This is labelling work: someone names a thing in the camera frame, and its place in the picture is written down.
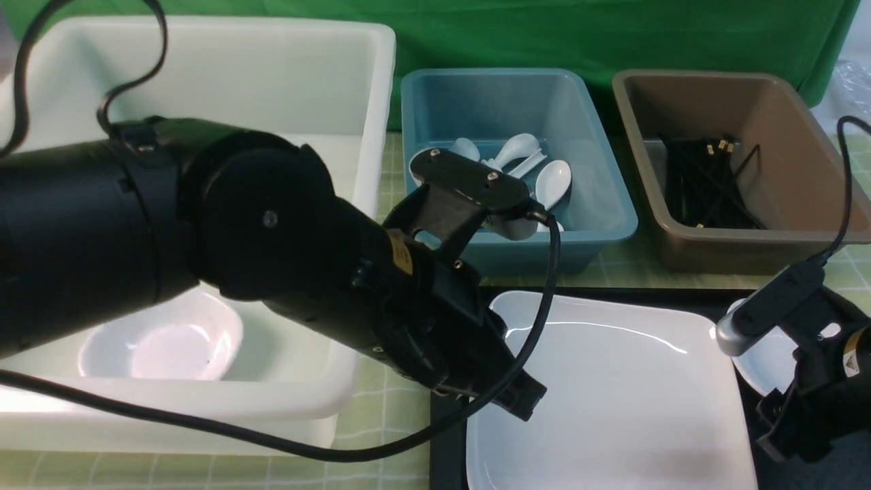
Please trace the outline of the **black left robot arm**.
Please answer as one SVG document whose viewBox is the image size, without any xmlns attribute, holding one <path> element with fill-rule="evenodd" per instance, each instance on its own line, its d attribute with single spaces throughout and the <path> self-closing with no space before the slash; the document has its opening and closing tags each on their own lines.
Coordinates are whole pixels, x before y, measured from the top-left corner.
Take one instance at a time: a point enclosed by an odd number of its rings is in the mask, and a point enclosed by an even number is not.
<svg viewBox="0 0 871 490">
<path fill-rule="evenodd" d="M 323 159 L 264 131 L 153 116 L 2 159 L 2 355 L 206 283 L 438 393 L 476 397 L 514 356 L 461 257 L 480 227 L 535 235 L 522 180 L 445 148 L 383 223 Z"/>
</svg>

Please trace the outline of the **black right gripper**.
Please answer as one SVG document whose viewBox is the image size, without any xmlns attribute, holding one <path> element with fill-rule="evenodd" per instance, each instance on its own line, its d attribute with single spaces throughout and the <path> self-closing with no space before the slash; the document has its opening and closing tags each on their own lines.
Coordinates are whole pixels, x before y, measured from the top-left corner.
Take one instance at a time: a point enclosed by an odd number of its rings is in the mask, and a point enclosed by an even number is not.
<svg viewBox="0 0 871 490">
<path fill-rule="evenodd" d="M 809 299 L 778 321 L 796 344 L 793 381 L 757 406 L 775 462 L 816 462 L 837 438 L 870 427 L 869 316 L 846 299 Z"/>
</svg>

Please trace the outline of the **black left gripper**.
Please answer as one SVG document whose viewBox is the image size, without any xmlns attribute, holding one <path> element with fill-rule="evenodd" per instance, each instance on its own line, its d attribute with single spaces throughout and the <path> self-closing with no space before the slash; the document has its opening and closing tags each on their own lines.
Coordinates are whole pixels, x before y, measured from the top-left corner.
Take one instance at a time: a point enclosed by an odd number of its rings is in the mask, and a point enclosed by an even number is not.
<svg viewBox="0 0 871 490">
<path fill-rule="evenodd" d="M 314 273 L 286 292 L 286 316 L 423 387 L 482 396 L 516 363 L 473 271 L 395 231 L 355 227 L 303 263 Z"/>
</svg>

